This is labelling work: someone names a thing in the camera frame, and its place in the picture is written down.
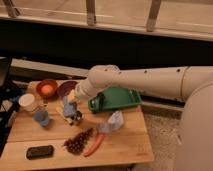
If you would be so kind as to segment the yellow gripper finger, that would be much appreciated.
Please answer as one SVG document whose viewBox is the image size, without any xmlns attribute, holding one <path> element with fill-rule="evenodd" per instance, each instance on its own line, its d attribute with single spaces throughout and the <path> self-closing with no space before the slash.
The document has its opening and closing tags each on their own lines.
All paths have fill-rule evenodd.
<svg viewBox="0 0 213 171">
<path fill-rule="evenodd" d="M 69 94 L 67 95 L 67 101 L 68 101 L 69 103 L 74 103 L 74 102 L 77 101 L 77 95 L 76 95 L 75 90 L 71 90 L 71 91 L 69 92 Z"/>
</svg>

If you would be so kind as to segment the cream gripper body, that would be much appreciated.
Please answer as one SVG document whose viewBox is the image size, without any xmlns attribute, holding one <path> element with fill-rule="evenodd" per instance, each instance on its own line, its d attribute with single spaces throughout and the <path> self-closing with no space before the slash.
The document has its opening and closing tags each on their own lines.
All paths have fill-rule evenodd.
<svg viewBox="0 0 213 171">
<path fill-rule="evenodd" d="M 75 87 L 76 97 L 79 99 L 91 99 L 97 95 L 97 89 L 88 79 L 81 80 Z"/>
</svg>

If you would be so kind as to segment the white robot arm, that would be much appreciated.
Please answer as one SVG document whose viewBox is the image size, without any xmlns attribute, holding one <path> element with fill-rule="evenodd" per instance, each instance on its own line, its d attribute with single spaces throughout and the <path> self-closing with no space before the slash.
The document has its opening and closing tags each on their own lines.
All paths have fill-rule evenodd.
<svg viewBox="0 0 213 171">
<path fill-rule="evenodd" d="M 213 66 L 121 70 L 96 65 L 68 100 L 89 100 L 111 86 L 182 102 L 174 171 L 213 171 Z"/>
</svg>

